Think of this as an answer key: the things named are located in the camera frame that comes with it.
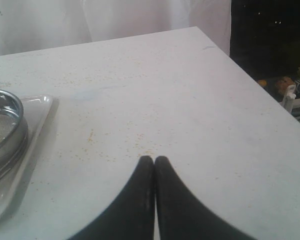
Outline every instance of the white table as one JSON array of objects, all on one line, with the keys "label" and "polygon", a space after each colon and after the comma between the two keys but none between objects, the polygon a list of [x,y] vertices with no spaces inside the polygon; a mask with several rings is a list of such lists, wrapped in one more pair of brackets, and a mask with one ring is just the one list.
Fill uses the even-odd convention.
[{"label": "white table", "polygon": [[300,124],[198,28],[1,56],[0,88],[58,99],[0,240],[70,237],[141,155],[240,230],[300,240]]}]

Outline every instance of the stainless steel bowl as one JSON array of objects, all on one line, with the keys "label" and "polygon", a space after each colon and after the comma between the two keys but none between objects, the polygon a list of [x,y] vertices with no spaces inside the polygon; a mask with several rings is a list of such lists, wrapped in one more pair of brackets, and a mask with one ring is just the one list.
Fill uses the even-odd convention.
[{"label": "stainless steel bowl", "polygon": [[27,140],[28,124],[20,99],[0,90],[0,178],[20,159]]}]

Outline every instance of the white curtain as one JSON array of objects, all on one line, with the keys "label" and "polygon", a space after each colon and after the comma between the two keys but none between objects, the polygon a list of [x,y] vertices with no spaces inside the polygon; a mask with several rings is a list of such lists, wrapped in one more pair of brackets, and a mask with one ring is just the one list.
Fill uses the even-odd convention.
[{"label": "white curtain", "polygon": [[231,0],[0,0],[0,55],[192,26],[229,54]]}]

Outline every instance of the dark background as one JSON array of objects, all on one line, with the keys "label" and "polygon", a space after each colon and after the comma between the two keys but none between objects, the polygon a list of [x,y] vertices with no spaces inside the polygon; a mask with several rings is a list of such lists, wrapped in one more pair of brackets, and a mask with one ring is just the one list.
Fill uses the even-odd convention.
[{"label": "dark background", "polygon": [[230,57],[253,79],[300,66],[300,0],[232,0]]}]

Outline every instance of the bowl rim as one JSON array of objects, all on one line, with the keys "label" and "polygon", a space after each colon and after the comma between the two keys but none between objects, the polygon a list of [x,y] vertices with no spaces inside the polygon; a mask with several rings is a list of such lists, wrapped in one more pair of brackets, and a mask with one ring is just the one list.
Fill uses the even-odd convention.
[{"label": "bowl rim", "polygon": [[11,136],[14,134],[14,132],[20,126],[20,124],[24,118],[24,106],[23,106],[21,100],[13,93],[0,89],[0,94],[10,97],[16,103],[16,106],[18,108],[17,121],[16,121],[13,129],[9,132],[9,134],[2,141],[0,141],[0,148],[1,148],[3,145],[5,145],[5,143],[11,138]]}]

